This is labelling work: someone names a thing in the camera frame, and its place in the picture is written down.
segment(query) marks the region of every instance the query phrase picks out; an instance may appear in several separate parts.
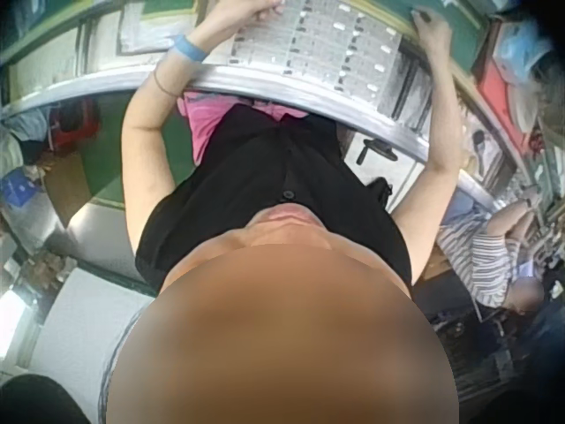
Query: striped shirt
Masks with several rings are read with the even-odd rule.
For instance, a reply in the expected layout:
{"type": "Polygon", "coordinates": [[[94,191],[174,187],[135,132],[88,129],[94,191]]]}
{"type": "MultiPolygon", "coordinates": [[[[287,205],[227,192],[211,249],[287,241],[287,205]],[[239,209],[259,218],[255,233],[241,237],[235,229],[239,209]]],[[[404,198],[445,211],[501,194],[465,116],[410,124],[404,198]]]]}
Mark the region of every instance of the striped shirt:
{"type": "Polygon", "coordinates": [[[516,279],[520,242],[488,236],[484,213],[476,210],[440,228],[437,243],[471,296],[486,307],[500,307],[516,279]]]}

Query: woman's left hand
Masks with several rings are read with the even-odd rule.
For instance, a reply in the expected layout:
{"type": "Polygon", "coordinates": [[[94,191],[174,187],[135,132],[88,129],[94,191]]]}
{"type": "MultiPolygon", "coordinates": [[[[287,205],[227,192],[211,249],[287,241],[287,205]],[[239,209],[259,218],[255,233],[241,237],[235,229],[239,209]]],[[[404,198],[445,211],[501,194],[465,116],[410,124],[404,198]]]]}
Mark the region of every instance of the woman's left hand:
{"type": "Polygon", "coordinates": [[[220,0],[187,38],[209,53],[254,19],[264,20],[271,13],[281,13],[283,4],[284,0],[220,0]]]}

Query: blue wristband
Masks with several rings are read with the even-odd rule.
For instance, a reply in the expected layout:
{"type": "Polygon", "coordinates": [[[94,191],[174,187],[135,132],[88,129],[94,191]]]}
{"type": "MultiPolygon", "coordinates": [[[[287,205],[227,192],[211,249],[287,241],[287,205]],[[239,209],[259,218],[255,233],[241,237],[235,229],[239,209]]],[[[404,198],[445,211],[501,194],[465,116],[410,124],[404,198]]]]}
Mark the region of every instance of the blue wristband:
{"type": "Polygon", "coordinates": [[[202,62],[208,54],[203,49],[199,49],[194,44],[186,40],[184,35],[175,38],[175,48],[193,62],[202,62]]]}

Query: bright light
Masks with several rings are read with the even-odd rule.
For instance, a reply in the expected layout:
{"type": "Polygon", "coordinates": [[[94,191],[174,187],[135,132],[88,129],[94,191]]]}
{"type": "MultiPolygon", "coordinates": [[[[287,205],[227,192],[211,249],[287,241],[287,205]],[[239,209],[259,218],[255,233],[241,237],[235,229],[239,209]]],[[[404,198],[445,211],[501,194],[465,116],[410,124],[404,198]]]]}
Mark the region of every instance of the bright light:
{"type": "Polygon", "coordinates": [[[6,356],[26,303],[12,290],[0,298],[0,360],[6,356]]]}

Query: thin bracelet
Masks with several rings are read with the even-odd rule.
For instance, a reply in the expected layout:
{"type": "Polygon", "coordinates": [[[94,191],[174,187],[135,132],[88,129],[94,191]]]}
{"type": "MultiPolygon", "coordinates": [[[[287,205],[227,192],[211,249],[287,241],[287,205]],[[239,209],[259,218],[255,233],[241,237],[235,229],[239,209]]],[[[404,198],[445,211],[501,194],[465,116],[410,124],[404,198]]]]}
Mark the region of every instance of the thin bracelet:
{"type": "Polygon", "coordinates": [[[175,98],[180,97],[180,95],[175,95],[174,93],[171,93],[169,90],[165,90],[165,89],[162,87],[162,85],[161,85],[161,83],[159,82],[159,80],[157,79],[157,70],[159,69],[159,65],[160,65],[160,64],[161,64],[161,62],[159,62],[159,63],[157,64],[157,66],[155,67],[155,69],[153,69],[153,72],[151,72],[151,73],[153,74],[153,79],[154,79],[154,81],[155,81],[155,84],[159,87],[159,89],[160,89],[161,91],[163,91],[164,94],[170,95],[171,97],[175,97],[175,98]]]}

